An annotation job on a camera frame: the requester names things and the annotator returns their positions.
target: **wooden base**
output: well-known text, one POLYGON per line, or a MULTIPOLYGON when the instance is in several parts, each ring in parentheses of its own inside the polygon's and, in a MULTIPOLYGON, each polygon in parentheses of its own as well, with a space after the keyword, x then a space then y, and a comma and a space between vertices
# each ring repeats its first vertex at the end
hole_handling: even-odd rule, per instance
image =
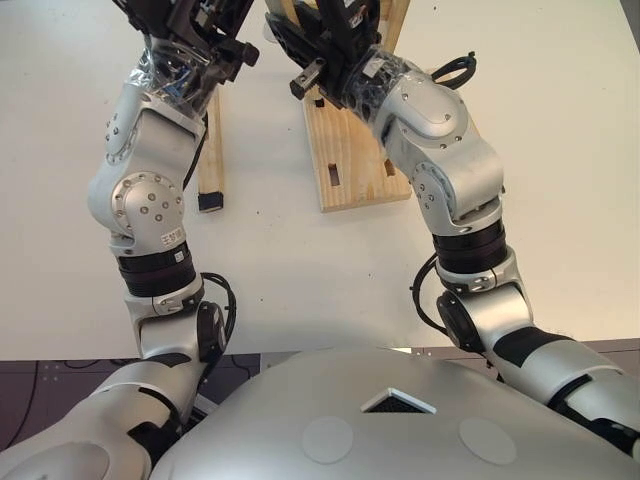
POLYGON ((207 114, 209 131, 198 160, 198 208, 201 212, 213 212, 224 206, 219 87, 213 92, 207 114))
POLYGON ((304 99, 311 156, 322 212, 406 200, 411 186, 369 128, 310 92, 304 99))

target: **white circle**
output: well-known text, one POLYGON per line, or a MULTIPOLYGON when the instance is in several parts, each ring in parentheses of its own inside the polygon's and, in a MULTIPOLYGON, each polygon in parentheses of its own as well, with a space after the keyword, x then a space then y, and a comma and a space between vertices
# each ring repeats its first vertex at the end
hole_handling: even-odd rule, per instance
POLYGON ((353 429, 338 417, 313 420, 302 435, 304 453, 314 462, 329 465, 339 462, 351 451, 353 429))
POLYGON ((460 422, 460 440, 471 452, 495 465, 508 465, 516 459, 516 444, 498 425, 484 418, 460 422))

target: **wooden plank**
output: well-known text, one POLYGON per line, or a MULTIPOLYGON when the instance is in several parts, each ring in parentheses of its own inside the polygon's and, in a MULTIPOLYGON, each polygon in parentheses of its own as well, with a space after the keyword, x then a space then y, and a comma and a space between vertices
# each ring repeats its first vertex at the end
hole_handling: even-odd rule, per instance
POLYGON ((396 49, 404 17, 409 9, 409 2, 410 0, 387 0, 382 2, 380 6, 380 17, 387 23, 386 35, 382 39, 382 45, 387 52, 393 52, 396 49))
POLYGON ((198 207, 201 212, 220 210, 224 205, 220 87, 213 92, 207 113, 209 132, 198 160, 198 207))
MULTIPOLYGON (((273 13, 297 23, 292 0, 267 0, 267 5, 273 13)), ((387 51, 395 48, 408 7, 409 0, 381 2, 380 33, 387 51)), ((317 88, 312 89, 303 108, 321 211, 409 198, 407 178, 391 164, 369 128, 346 109, 338 110, 326 101, 316 106, 320 98, 317 88)))

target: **white label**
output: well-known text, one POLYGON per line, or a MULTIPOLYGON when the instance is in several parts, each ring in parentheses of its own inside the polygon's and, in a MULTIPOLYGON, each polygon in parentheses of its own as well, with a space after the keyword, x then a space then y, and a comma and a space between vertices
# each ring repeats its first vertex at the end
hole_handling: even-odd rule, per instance
POLYGON ((376 76, 376 73, 378 73, 378 70, 382 68, 382 65, 384 65, 383 58, 373 57, 367 62, 367 65, 364 67, 364 70, 362 70, 362 73, 364 73, 369 78, 373 78, 376 76))
POLYGON ((349 25, 351 25, 351 29, 354 29, 358 25, 360 25, 362 23, 363 18, 364 17, 362 16, 362 12, 358 12, 353 17, 351 17, 349 19, 349 25))
POLYGON ((180 240, 183 240, 183 239, 184 239, 184 230, 182 230, 182 227, 178 227, 175 230, 169 233, 165 233, 160 237, 160 240, 162 240, 162 244, 165 247, 169 247, 174 243, 178 243, 180 240))

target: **bolt hole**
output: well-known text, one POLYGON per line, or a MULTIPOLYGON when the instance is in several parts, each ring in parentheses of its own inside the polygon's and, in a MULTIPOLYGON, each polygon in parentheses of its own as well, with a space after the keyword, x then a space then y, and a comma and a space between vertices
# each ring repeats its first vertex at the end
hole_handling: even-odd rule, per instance
POLYGON ((338 175, 338 167, 335 163, 329 164, 329 179, 331 180, 331 186, 337 187, 340 185, 340 176, 338 175))
POLYGON ((384 161, 384 169, 387 172, 387 177, 396 176, 396 167, 393 166, 393 163, 388 158, 384 161))

